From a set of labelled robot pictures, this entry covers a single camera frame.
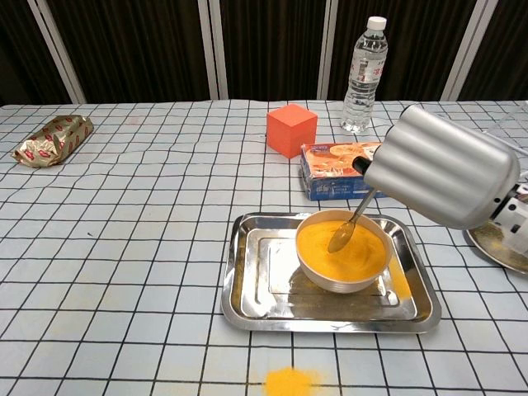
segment table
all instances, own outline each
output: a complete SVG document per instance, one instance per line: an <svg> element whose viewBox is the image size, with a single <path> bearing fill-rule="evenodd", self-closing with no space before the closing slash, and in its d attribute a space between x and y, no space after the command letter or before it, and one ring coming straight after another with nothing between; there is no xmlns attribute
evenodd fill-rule
<svg viewBox="0 0 528 396"><path fill-rule="evenodd" d="M376 103L374 128L355 138L338 127L341 102L297 103L318 114L318 142L347 142L382 140L410 102ZM324 395L528 393L528 278L390 198L368 212L411 229L442 304L436 329L291 334L226 323L219 297L239 215L358 203L307 200L299 158L266 147L266 113L284 104L0 108L0 394L258 395L269 370L292 364L316 370ZM486 129L515 104L422 105ZM13 148L63 114L90 116L95 132L63 165L15 164Z"/></svg>

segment water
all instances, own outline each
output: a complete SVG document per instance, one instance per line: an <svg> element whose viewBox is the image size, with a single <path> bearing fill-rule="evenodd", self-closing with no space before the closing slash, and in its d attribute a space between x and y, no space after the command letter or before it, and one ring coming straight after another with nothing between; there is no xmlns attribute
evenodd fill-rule
<svg viewBox="0 0 528 396"><path fill-rule="evenodd" d="M369 124L387 49L384 32L371 29L367 29L354 46L341 118L341 127L353 134L363 132Z"/></svg>

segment bottle label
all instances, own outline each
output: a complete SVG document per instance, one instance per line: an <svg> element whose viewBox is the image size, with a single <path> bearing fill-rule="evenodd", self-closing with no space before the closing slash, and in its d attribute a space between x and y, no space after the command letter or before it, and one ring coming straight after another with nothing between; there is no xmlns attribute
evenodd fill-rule
<svg viewBox="0 0 528 396"><path fill-rule="evenodd" d="M384 59L352 59L350 78L359 83L377 83L381 78L384 64Z"/></svg>

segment metal tray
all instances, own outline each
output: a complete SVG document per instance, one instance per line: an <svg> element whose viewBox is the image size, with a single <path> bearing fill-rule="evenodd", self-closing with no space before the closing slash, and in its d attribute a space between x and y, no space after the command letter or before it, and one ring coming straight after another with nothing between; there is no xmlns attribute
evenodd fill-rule
<svg viewBox="0 0 528 396"><path fill-rule="evenodd" d="M492 259L513 271L528 275L528 257L514 252L502 244L500 227L488 221L476 229L466 230L469 240L483 253L484 258Z"/></svg>
<svg viewBox="0 0 528 396"><path fill-rule="evenodd" d="M407 227L369 215L391 237L396 255L370 287L338 295L301 271L295 231L303 214L253 213L233 226L222 310L246 330L426 332L441 317L431 282Z"/></svg>

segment metal spoon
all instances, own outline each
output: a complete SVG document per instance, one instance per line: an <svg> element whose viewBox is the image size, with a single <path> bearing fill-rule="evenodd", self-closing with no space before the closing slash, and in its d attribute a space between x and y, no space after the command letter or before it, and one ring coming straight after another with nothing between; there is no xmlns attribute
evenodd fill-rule
<svg viewBox="0 0 528 396"><path fill-rule="evenodd" d="M329 253L339 252L345 247L345 245L347 245L348 241L350 241L350 239L352 238L352 234L354 233L354 229L356 228L357 220L360 218L365 208L369 205L372 198L374 198L376 192L377 191L375 188L370 188L369 192L367 192L366 196L363 198L360 205L357 207L351 219L348 220L346 223L343 223L343 225L337 229L335 234L332 236L332 239L330 239L330 242L328 243Z"/></svg>

